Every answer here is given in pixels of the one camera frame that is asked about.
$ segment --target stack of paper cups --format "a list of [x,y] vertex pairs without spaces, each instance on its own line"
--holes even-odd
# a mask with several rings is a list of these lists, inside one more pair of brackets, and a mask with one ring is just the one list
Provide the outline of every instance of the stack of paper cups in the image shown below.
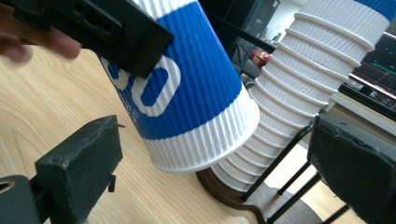
[[259,121],[259,108],[195,0],[134,1],[175,39],[148,79],[102,63],[153,164],[203,170],[234,153]]
[[215,175],[247,191],[374,50],[395,12],[394,0],[308,0],[249,90],[261,111],[258,128],[212,166]]

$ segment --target finger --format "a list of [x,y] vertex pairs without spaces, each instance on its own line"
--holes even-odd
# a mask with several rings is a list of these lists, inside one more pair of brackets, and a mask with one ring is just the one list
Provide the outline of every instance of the finger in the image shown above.
[[75,59],[80,53],[81,45],[74,39],[56,29],[40,31],[13,16],[14,9],[0,4],[0,32],[28,40],[68,59]]
[[0,35],[0,55],[8,57],[14,63],[27,63],[33,52],[14,38]]

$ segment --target white wall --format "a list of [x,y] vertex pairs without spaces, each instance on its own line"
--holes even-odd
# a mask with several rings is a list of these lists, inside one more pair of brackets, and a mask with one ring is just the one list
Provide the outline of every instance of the white wall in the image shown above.
[[301,7],[300,4],[297,4],[292,0],[280,1],[280,5],[277,7],[274,16],[267,25],[267,39],[274,38],[278,33],[282,34],[280,37],[280,39],[282,39],[282,37],[286,34],[286,28],[288,28],[294,21],[294,13],[296,13]]

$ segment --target light wood surface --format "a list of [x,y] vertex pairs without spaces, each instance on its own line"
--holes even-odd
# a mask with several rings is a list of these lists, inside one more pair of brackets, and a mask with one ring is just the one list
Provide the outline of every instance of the light wood surface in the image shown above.
[[[195,174],[172,175],[151,164],[149,153],[96,56],[87,50],[73,62],[34,47],[35,57],[15,67],[0,59],[0,176],[35,175],[34,162],[93,119],[117,115],[123,159],[116,191],[105,192],[89,223],[256,223],[247,211],[227,207],[209,196]],[[274,175],[280,186],[304,162],[305,149]],[[342,203],[325,186],[304,199],[326,217]],[[354,215],[337,223],[359,223]]]

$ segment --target blue band on cup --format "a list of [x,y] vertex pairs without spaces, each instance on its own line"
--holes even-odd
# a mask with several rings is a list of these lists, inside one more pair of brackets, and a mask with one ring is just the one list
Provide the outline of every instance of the blue band on cup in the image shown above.
[[[132,100],[135,97],[136,101],[133,88],[138,78],[129,76],[128,82],[117,88],[136,129],[145,139],[177,136],[209,122],[224,111],[242,89],[228,55],[202,14],[199,4],[193,2],[157,20],[175,39],[164,54],[169,64],[155,68],[140,90],[137,99],[140,107]],[[107,71],[112,78],[120,78],[120,71],[114,65]],[[177,80],[169,84],[169,79]],[[160,112],[154,109],[151,114],[142,111],[141,107],[156,104],[164,85],[176,86],[175,92],[165,97],[168,100],[165,109]]]
[[372,8],[382,14],[388,21],[392,21],[396,15],[395,0],[355,0],[363,5]]

